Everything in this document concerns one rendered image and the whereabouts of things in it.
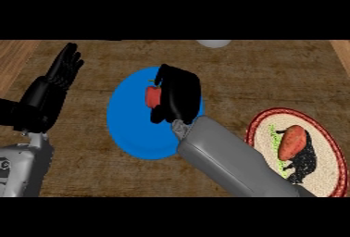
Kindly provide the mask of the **brown textured table mat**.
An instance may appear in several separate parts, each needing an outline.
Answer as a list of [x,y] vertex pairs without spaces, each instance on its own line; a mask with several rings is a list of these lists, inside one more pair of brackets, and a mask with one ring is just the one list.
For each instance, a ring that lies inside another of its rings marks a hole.
[[327,128],[350,162],[350,78],[328,41],[82,41],[85,65],[49,132],[55,157],[45,196],[223,196],[181,156],[129,156],[107,129],[107,105],[121,80],[161,64],[201,80],[206,112],[237,134],[271,107],[305,112]]

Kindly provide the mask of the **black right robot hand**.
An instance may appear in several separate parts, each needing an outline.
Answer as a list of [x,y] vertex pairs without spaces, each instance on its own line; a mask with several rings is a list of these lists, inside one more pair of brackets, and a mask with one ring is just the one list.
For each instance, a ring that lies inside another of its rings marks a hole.
[[160,88],[160,103],[151,111],[151,121],[172,123],[181,119],[186,125],[194,122],[201,105],[201,82],[188,70],[163,64],[155,79]]

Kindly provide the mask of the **orange sweet potato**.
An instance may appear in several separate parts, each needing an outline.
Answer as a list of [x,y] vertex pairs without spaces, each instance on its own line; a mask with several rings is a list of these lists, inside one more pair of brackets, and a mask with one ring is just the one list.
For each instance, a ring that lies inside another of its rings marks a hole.
[[278,158],[287,161],[306,147],[306,130],[300,125],[293,125],[279,133],[284,136],[279,143]]

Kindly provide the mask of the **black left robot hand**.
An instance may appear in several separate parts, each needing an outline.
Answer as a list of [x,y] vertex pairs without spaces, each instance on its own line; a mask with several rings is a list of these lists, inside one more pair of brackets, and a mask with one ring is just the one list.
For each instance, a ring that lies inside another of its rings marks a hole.
[[79,46],[68,43],[56,56],[49,71],[24,93],[20,102],[0,98],[0,126],[17,131],[46,133],[61,115],[65,96],[83,66]]

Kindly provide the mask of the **blue oval placemat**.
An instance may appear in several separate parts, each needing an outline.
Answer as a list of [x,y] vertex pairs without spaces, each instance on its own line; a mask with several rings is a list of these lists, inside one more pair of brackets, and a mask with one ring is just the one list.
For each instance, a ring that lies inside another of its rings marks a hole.
[[[178,147],[173,122],[163,120],[155,124],[151,121],[152,108],[145,104],[145,90],[155,84],[160,67],[139,70],[121,81],[107,107],[107,127],[116,144],[130,156],[149,160],[175,155]],[[197,117],[203,114],[201,96]]]

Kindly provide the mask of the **pale grey round object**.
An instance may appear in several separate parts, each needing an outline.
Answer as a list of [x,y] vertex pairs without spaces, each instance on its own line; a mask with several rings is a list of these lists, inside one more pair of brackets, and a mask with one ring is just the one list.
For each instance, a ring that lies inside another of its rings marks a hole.
[[231,40],[198,40],[198,43],[209,48],[222,48],[231,43]]

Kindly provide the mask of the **red-rimmed plate with bear print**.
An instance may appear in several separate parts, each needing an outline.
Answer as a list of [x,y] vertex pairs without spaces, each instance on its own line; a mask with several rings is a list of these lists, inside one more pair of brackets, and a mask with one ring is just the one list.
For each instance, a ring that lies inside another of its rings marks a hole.
[[282,134],[277,131],[300,125],[310,133],[316,152],[316,170],[306,176],[303,187],[319,197],[344,197],[349,187],[349,170],[341,149],[321,123],[303,112],[272,108],[259,113],[248,125],[245,142],[263,154],[271,168],[287,178],[291,164],[278,159]]

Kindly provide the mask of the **red bell pepper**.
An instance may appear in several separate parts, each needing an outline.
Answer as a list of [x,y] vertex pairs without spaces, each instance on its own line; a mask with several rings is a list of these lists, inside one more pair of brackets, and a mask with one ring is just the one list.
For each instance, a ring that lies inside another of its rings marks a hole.
[[145,90],[145,104],[148,107],[155,108],[161,102],[161,87],[155,84],[147,87]]

